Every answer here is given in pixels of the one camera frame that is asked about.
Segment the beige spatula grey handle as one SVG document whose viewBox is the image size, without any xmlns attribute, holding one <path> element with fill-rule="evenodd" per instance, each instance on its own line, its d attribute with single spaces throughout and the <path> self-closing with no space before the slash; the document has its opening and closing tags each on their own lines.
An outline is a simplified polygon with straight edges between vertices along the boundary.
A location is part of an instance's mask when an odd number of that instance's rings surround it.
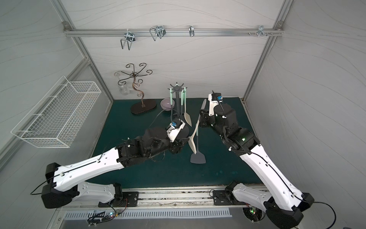
<svg viewBox="0 0 366 229">
<path fill-rule="evenodd" d="M 199 123 L 200 123 L 200 118 L 201 118 L 201 115 L 199 114 L 198 116 L 198 119 L 197 119 L 197 122 L 196 122 L 196 125 L 195 125 L 195 129 L 194 129 L 194 132 L 193 134 L 189 137 L 189 140 L 188 140 L 188 144 L 193 152 L 194 155 L 196 155 L 197 151 L 196 151 L 196 145 L 194 143 L 194 136 L 197 134 L 197 131 L 198 131 L 198 127 L 199 127 Z"/>
</svg>

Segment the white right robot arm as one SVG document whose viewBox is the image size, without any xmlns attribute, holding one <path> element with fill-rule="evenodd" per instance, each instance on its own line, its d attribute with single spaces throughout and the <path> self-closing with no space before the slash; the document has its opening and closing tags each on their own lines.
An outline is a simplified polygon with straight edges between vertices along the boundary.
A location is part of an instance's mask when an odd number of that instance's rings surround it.
<svg viewBox="0 0 366 229">
<path fill-rule="evenodd" d="M 258 191 L 234 181 L 226 188 L 229 199 L 265 212 L 280 229 L 298 226 L 304 217 L 303 211 L 311 207 L 314 198 L 292 185 L 269 158 L 258 138 L 239 126 L 236 111 L 228 104 L 210 103 L 209 109 L 200 110 L 199 126 L 212 128 L 228 151 L 243 160 L 267 188 L 266 192 Z"/>
</svg>

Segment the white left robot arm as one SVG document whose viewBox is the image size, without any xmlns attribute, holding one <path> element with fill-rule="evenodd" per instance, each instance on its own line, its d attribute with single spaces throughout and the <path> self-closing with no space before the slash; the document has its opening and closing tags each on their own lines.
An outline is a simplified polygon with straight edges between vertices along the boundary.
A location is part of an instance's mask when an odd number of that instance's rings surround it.
<svg viewBox="0 0 366 229">
<path fill-rule="evenodd" d="M 72 201 L 97 200 L 107 204 L 122 198 L 119 184 L 100 185 L 88 180 L 104 173 L 144 163 L 169 150 L 173 154 L 181 151 L 188 142 L 189 129 L 154 127 L 142 136 L 128 139 L 124 143 L 92 158 L 78 163 L 61 166 L 51 163 L 45 176 L 41 198 L 45 208 L 63 207 Z"/>
</svg>

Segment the grey slotted turner mint handle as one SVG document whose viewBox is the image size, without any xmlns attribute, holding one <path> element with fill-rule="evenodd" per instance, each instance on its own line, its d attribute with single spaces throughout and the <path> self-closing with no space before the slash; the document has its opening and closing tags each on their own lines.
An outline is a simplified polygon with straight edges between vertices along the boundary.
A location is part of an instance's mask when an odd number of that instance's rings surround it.
<svg viewBox="0 0 366 229">
<path fill-rule="evenodd" d="M 173 88 L 170 88 L 170 108 L 171 108 L 171 123 L 173 123 Z"/>
</svg>

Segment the grey spatula mint handle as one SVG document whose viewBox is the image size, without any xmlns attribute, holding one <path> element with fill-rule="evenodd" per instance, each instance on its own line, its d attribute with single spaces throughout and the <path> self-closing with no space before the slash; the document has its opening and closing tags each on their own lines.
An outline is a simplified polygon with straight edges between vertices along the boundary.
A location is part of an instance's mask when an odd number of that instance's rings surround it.
<svg viewBox="0 0 366 229">
<path fill-rule="evenodd" d="M 198 131 L 197 134 L 194 136 L 193 140 L 196 145 L 197 153 L 196 155 L 194 155 L 193 153 L 191 154 L 190 162 L 193 164 L 205 164 L 206 163 L 205 155 L 199 151 Z"/>
</svg>

